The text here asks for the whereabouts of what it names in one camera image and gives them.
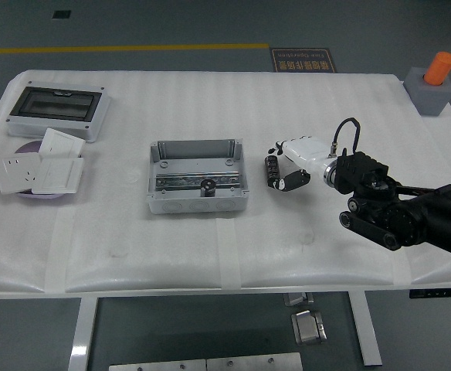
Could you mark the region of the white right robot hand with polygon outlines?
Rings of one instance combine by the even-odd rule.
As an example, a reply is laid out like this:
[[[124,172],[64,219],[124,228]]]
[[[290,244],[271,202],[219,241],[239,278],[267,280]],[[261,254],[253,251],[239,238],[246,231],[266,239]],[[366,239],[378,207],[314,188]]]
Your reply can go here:
[[[270,188],[289,192],[305,186],[312,175],[317,175],[327,186],[334,188],[337,159],[318,138],[303,136],[277,142],[265,157],[267,185]],[[299,169],[282,176],[278,157],[283,155]]]

